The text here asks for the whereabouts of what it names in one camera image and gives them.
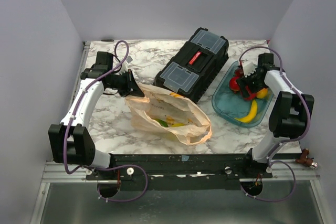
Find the red fake apple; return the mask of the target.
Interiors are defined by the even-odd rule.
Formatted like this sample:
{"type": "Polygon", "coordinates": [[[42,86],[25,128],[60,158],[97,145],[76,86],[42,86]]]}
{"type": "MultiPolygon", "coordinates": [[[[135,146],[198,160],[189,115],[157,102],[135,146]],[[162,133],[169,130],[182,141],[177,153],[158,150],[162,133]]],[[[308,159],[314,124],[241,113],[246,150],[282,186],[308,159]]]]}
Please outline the red fake apple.
{"type": "Polygon", "coordinates": [[[235,77],[232,77],[229,81],[229,88],[234,92],[238,92],[240,90],[240,87],[237,83],[238,79],[239,77],[235,76],[235,77]]]}
{"type": "Polygon", "coordinates": [[[245,101],[252,101],[257,96],[257,93],[251,93],[247,98],[244,98],[245,101]]]}

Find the peach plastic bag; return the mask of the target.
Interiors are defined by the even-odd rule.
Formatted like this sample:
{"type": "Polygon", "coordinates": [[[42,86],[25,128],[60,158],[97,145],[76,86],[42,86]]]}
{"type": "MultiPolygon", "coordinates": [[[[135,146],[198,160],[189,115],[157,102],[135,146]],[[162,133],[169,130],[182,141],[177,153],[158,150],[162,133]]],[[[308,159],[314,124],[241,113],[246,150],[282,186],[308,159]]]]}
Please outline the peach plastic bag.
{"type": "Polygon", "coordinates": [[[131,125],[141,131],[168,134],[184,145],[199,145],[208,141],[212,134],[209,117],[190,99],[160,87],[139,84],[144,97],[127,96],[131,125]],[[154,119],[168,123],[162,127],[154,119]],[[171,127],[174,123],[185,126],[171,127]]]}

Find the green red fake mango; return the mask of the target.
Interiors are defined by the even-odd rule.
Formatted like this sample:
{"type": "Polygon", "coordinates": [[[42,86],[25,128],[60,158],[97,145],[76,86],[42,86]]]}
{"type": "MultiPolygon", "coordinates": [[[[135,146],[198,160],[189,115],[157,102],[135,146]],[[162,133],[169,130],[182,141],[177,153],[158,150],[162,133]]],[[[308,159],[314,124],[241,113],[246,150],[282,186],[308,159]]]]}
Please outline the green red fake mango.
{"type": "Polygon", "coordinates": [[[162,127],[169,127],[168,123],[163,120],[160,119],[154,119],[154,120],[157,121],[162,127]]]}

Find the yellow green fake starfruit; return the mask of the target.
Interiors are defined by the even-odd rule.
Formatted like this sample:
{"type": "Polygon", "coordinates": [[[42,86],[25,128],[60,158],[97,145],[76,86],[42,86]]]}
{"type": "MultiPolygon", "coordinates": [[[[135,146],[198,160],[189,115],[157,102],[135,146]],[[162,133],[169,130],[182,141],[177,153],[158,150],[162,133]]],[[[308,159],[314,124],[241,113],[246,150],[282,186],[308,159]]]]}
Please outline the yellow green fake starfruit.
{"type": "Polygon", "coordinates": [[[174,123],[171,125],[171,127],[181,127],[181,126],[185,126],[185,124],[183,123],[174,123]]]}

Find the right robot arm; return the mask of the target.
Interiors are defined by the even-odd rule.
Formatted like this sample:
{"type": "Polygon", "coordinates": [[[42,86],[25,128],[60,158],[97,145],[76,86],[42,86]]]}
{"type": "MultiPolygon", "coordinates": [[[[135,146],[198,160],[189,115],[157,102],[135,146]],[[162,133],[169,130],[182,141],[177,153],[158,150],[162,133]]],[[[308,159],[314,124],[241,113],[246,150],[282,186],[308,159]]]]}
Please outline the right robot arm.
{"type": "Polygon", "coordinates": [[[289,81],[282,66],[275,66],[271,53],[260,54],[257,65],[240,61],[238,67],[243,71],[237,84],[244,99],[263,88],[276,96],[268,121],[269,133],[251,149],[252,159],[241,165],[242,173],[252,178],[260,172],[259,163],[268,163],[285,144],[299,141],[307,134],[314,97],[304,94],[289,81]]]}

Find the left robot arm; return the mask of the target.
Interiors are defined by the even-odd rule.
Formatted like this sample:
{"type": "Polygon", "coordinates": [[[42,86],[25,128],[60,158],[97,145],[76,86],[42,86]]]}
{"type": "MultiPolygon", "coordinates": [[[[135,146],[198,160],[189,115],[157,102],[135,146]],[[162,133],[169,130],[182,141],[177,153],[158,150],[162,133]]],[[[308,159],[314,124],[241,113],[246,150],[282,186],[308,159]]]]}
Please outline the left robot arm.
{"type": "Polygon", "coordinates": [[[80,75],[79,92],[66,116],[48,130],[53,159],[65,166],[79,165],[98,169],[104,179],[116,175],[112,154],[96,149],[89,134],[89,122],[105,89],[116,89],[121,97],[144,97],[131,70],[116,74],[113,54],[100,51],[91,68],[80,75]]]}

